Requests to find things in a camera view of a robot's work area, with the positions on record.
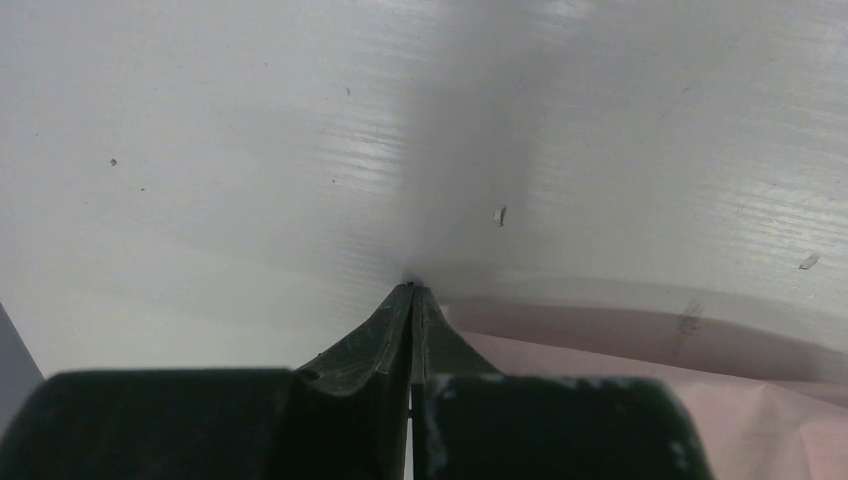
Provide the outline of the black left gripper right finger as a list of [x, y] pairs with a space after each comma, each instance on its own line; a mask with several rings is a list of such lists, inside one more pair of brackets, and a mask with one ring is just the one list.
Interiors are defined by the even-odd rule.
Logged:
[[709, 479], [682, 402], [661, 382], [508, 375], [451, 327], [430, 289], [411, 304], [418, 479]]

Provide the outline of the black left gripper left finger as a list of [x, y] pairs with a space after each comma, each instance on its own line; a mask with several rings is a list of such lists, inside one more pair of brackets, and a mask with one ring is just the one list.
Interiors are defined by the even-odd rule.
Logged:
[[26, 400], [5, 479], [400, 479], [412, 284], [296, 368], [71, 371]]

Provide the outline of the pink and black umbrella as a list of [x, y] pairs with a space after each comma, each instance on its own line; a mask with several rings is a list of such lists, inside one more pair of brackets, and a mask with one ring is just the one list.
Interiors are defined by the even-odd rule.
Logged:
[[843, 479], [847, 360], [706, 318], [456, 303], [488, 373], [425, 395], [427, 479]]

